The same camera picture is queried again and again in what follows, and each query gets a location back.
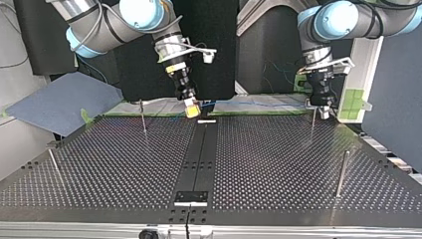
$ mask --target black cable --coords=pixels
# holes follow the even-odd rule
[[[25,58],[25,60],[23,60],[23,61],[22,61],[22,62],[20,62],[20,63],[13,64],[13,65],[9,65],[9,66],[2,66],[2,67],[0,67],[0,69],[8,69],[8,68],[19,67],[19,66],[24,65],[24,64],[25,64],[28,60],[29,60],[29,56],[27,56],[27,57]]]
[[[317,63],[320,63],[320,62],[322,62],[323,60],[325,60],[325,59],[327,59],[329,56],[331,56],[331,54],[332,54],[332,49],[329,49],[329,52],[323,57],[323,58],[321,58],[321,59],[319,59],[319,60],[317,60],[317,61],[314,61],[314,62],[312,62],[312,63],[309,63],[308,64],[308,66],[309,65],[314,65],[314,64],[317,64]]]
[[[357,2],[355,2],[355,4],[363,4],[366,7],[368,7],[372,12],[371,24],[369,25],[369,29],[363,37],[367,37],[372,32],[372,29],[375,26],[375,21],[374,21],[375,17],[378,19],[378,22],[379,22],[379,34],[378,34],[378,36],[376,36],[374,38],[369,38],[369,39],[378,39],[378,38],[382,37],[384,35],[384,22],[382,21],[381,15],[379,15],[378,11],[375,9],[375,7],[372,4],[370,4],[370,3],[368,3],[364,0],[356,0],[356,1]]]
[[[403,4],[397,4],[397,3],[392,3],[392,2],[388,2],[386,0],[380,0],[382,4],[372,4],[375,7],[378,8],[383,8],[383,9],[388,9],[388,10],[410,10],[413,8],[417,8],[419,6],[422,5],[422,1],[419,1],[418,3],[415,4],[410,4],[410,5],[403,5]]]

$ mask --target metal post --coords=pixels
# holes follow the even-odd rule
[[[50,158],[53,160],[54,167],[56,168],[56,170],[59,171],[60,169],[59,169],[59,166],[57,165],[56,158],[54,157],[53,150],[49,148],[48,151],[50,154]]]
[[[143,132],[146,132],[146,124],[145,124],[145,116],[144,116],[144,113],[143,113],[143,101],[142,100],[139,101],[139,110],[140,110],[140,115],[142,117]]]
[[[342,167],[341,167],[340,179],[338,181],[337,192],[335,194],[336,197],[340,197],[341,195],[341,189],[344,183],[344,176],[345,176],[345,171],[347,169],[347,163],[348,163],[349,157],[350,157],[350,151],[345,151],[343,155],[343,162],[342,162]]]

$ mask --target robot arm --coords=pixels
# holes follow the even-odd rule
[[[329,107],[334,95],[329,89],[335,64],[330,41],[354,38],[396,36],[415,30],[422,21],[419,0],[381,0],[382,4],[364,1],[329,1],[299,15],[299,30],[305,73],[314,92],[311,104]]]
[[[189,80],[192,52],[201,52],[211,64],[215,50],[199,49],[184,38],[170,0],[121,0],[109,7],[98,0],[46,0],[70,25],[67,38],[71,48],[85,58],[94,58],[151,34],[159,62],[174,81],[176,96],[186,104],[189,118],[199,116],[196,90]]]

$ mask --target green object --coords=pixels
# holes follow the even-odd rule
[[[94,119],[90,118],[87,110],[85,110],[85,109],[81,109],[81,117],[82,117],[82,119],[84,120],[85,123],[91,123],[91,122],[94,121]]]
[[[3,111],[1,112],[1,117],[2,118],[6,118],[8,117],[7,113],[6,113],[6,109],[3,109]]]
[[[363,90],[346,90],[344,101],[340,109],[341,120],[357,120],[363,107]]]
[[[296,75],[295,89],[296,93],[312,93],[313,88],[309,85],[306,75]]]

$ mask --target metal frame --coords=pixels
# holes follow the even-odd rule
[[[0,238],[137,238],[144,229],[160,239],[185,239],[184,226],[85,223],[0,223]],[[421,238],[422,230],[370,227],[224,227],[189,225],[191,238]]]
[[[345,78],[342,89],[342,97],[338,110],[338,120],[343,123],[363,123],[365,115],[365,106],[362,106],[357,119],[341,119],[341,109],[344,104],[344,96],[347,90],[364,90],[363,101],[365,105],[369,100],[369,95],[372,88],[373,79],[375,77],[376,68],[378,66],[379,56],[381,54],[384,37],[376,40],[369,39],[355,39],[351,49],[350,58],[356,64],[355,68],[351,69],[350,74]]]
[[[242,36],[270,9],[286,6],[300,13],[319,5],[316,0],[249,0],[238,15],[238,37]]]
[[[72,137],[80,135],[88,127],[81,128],[78,132],[75,132]],[[193,190],[193,191],[209,191],[209,199],[213,196],[212,186],[213,178],[215,173],[215,162],[216,162],[216,149],[217,149],[217,123],[204,123],[199,124],[193,135],[194,146],[189,146],[189,150],[185,155],[186,170],[182,170],[179,174],[178,183],[174,189],[174,194],[177,191],[182,190]],[[392,164],[389,163],[388,159],[383,157],[379,152],[373,149],[370,145],[364,142],[363,139],[359,139],[358,143],[362,144],[364,150],[368,155],[375,157],[379,160],[381,167],[387,167],[391,175],[396,176],[400,181],[404,181],[405,184],[410,185],[410,189],[420,191],[420,186],[416,181],[408,177],[404,172],[397,168],[393,168]],[[48,160],[48,154],[45,152],[39,157],[32,161],[32,165],[38,164],[36,161],[41,162],[42,160]],[[28,168],[18,170],[6,181],[0,182],[0,189],[8,185],[10,181],[21,177],[27,173]],[[279,214],[274,214],[271,217],[273,223],[268,223],[268,215],[255,213],[255,217],[258,220],[262,220],[262,226],[235,226],[245,222],[241,219],[246,214],[239,213],[239,215],[230,216],[228,214],[221,214],[218,217],[214,217],[215,214],[212,212],[211,207],[171,207],[167,211],[172,211],[171,215],[176,220],[169,223],[168,213],[162,214],[162,220],[156,225],[148,226],[148,221],[139,218],[139,214],[142,213],[142,218],[145,215],[144,211],[133,212],[131,214],[119,214],[116,212],[95,212],[84,211],[84,210],[73,210],[72,213],[63,210],[48,211],[40,210],[35,213],[32,210],[27,210],[27,218],[19,218],[13,216],[16,222],[0,222],[0,238],[14,237],[14,238],[136,238],[139,232],[143,229],[157,230],[160,238],[186,238],[186,230],[190,232],[191,238],[304,238],[304,237],[320,237],[320,238],[361,238],[361,237],[377,237],[377,238],[421,238],[422,229],[388,229],[388,228],[371,228],[371,227],[344,227],[341,225],[353,225],[352,221],[356,219],[356,216],[362,214],[345,213],[341,211],[326,211],[318,212],[306,215],[307,221],[304,221],[304,216],[301,213],[292,214],[287,216],[286,214],[281,217]],[[6,213],[15,215],[25,210],[17,210],[17,208],[11,208]],[[36,222],[36,221],[49,221],[49,213],[62,213],[63,217],[57,222]],[[148,212],[150,215],[156,216],[156,211]],[[369,213],[365,214],[364,218],[359,219],[359,223],[362,222],[373,222],[368,225],[376,225],[377,221],[380,221],[383,214],[381,213]],[[178,221],[178,217],[184,218],[184,221]],[[419,221],[420,215],[406,215],[406,220],[414,222],[414,227],[420,226]],[[386,222],[389,225],[395,226],[400,225],[402,218],[397,217],[394,221],[389,220]],[[233,226],[218,226],[227,221],[232,221]],[[280,226],[280,225],[298,225],[298,227]]]

